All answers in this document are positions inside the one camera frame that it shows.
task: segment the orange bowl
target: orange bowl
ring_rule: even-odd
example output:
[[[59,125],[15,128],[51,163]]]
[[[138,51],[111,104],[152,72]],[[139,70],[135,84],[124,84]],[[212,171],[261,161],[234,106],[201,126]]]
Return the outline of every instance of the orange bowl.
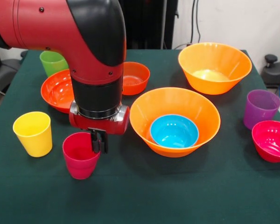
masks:
[[[199,139],[194,146],[169,148],[153,141],[150,126],[155,119],[166,114],[179,114],[196,124]],[[166,87],[148,91],[137,98],[130,110],[130,122],[135,132],[156,153],[182,157],[209,142],[219,131],[221,119],[217,108],[206,97],[194,91]]]
[[[74,92],[70,79],[70,70],[62,70],[44,81],[41,88],[42,98],[62,113],[70,112]]]
[[[190,45],[180,52],[178,61],[190,85],[210,95],[226,93],[252,69],[245,53],[220,43]]]
[[[123,64],[123,95],[136,95],[145,90],[150,77],[149,69],[137,62]]]

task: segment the green cup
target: green cup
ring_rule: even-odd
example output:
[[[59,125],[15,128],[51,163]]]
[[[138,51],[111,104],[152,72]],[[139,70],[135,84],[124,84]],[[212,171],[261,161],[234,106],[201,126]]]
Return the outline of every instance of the green cup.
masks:
[[[48,77],[69,68],[65,58],[57,52],[44,51],[39,58]]]

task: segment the purple cup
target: purple cup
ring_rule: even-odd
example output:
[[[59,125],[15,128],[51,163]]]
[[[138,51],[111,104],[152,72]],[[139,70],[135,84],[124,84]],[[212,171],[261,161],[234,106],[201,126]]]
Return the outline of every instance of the purple cup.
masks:
[[[280,107],[280,99],[267,90],[253,90],[247,95],[244,124],[252,130],[264,120],[272,120]]]

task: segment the table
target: table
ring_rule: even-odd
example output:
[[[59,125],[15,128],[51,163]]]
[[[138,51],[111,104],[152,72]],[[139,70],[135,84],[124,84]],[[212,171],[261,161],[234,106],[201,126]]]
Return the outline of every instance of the table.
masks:
[[[62,142],[80,130],[43,101],[46,75],[39,54],[28,53],[0,107],[0,224],[280,223],[280,164],[258,156],[242,122],[247,93],[265,88],[255,67],[228,93],[207,96],[222,119],[208,144],[186,157],[166,158],[129,125],[123,136],[110,136],[110,152],[101,156],[93,175],[77,181],[66,169]],[[129,50],[127,60],[151,70],[147,91],[191,89],[178,54]],[[123,103],[136,98],[124,96]],[[12,131],[16,118],[30,111],[52,119],[53,149],[42,158],[28,156]]]

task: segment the magenta bowl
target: magenta bowl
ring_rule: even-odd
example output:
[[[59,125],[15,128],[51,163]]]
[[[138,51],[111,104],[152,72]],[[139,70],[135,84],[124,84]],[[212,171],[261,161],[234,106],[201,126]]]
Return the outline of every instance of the magenta bowl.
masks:
[[[259,155],[268,162],[280,162],[280,122],[266,120],[252,129],[254,145]]]

